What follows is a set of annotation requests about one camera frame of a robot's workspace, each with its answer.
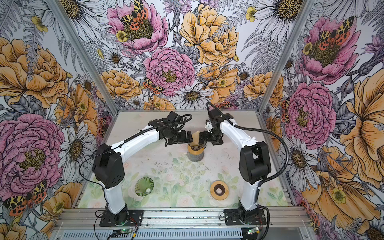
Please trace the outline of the single brown coffee filter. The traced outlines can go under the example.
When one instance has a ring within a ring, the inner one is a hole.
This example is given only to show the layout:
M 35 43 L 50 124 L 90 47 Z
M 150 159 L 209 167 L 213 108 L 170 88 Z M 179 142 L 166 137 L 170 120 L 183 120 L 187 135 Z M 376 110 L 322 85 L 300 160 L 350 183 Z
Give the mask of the single brown coffee filter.
M 197 147 L 200 145 L 200 131 L 196 131 L 192 134 L 193 141 L 190 143 L 191 147 Z

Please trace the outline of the green glass dripper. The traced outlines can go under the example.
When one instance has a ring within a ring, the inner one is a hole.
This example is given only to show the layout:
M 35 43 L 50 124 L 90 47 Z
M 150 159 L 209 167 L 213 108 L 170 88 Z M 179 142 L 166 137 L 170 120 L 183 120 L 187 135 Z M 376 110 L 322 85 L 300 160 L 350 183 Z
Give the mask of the green glass dripper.
M 154 181 L 150 177 L 143 177 L 135 184 L 135 193 L 139 197 L 149 195 L 154 189 Z

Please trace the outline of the grey glass dripper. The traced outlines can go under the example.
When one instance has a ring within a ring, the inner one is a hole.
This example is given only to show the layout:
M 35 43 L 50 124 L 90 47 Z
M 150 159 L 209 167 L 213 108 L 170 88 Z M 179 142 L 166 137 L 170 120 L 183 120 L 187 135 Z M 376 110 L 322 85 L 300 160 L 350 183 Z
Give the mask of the grey glass dripper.
M 196 144 L 194 142 L 188 143 L 188 151 L 197 152 L 201 149 L 204 149 L 207 145 L 207 142 L 203 142 L 202 144 Z

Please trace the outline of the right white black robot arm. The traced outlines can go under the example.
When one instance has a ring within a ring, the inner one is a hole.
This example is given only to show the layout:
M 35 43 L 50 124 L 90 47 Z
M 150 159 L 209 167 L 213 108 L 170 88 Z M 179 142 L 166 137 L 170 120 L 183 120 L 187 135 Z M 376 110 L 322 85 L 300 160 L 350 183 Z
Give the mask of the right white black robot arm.
M 199 134 L 199 142 L 222 145 L 226 136 L 240 152 L 239 171 L 244 180 L 243 194 L 237 211 L 225 210 L 227 225 L 266 225 L 267 215 L 258 203 L 261 182 L 271 173 L 268 145 L 250 137 L 230 114 L 224 114 L 208 103 L 206 130 Z

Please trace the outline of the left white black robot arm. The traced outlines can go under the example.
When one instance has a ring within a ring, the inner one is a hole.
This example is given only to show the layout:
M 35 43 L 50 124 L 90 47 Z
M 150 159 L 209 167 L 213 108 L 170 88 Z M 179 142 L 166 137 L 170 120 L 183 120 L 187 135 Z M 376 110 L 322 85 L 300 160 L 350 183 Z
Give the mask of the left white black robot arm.
M 124 163 L 138 151 L 159 140 L 165 145 L 187 144 L 193 141 L 192 133 L 183 127 L 192 120 L 192 115 L 170 112 L 166 118 L 153 120 L 133 136 L 118 143 L 99 146 L 92 171 L 102 186 L 106 200 L 105 217 L 115 226 L 129 221 L 129 211 L 123 198 L 122 181 L 125 177 Z

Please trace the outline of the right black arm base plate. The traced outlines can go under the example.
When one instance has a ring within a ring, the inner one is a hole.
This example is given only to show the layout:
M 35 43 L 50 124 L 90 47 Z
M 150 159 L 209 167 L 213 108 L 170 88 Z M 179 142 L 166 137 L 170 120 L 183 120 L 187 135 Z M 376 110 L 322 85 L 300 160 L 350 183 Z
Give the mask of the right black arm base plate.
M 245 211 L 241 208 L 225 209 L 224 218 L 227 226 L 266 225 L 267 219 L 261 208 Z

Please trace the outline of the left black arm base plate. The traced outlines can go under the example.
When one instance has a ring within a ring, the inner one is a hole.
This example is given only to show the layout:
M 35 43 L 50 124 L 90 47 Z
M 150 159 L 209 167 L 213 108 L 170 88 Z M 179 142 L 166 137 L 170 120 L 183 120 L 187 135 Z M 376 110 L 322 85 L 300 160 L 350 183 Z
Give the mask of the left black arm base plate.
M 112 214 L 106 210 L 100 220 L 100 227 L 140 227 L 142 225 L 144 210 L 122 210 Z

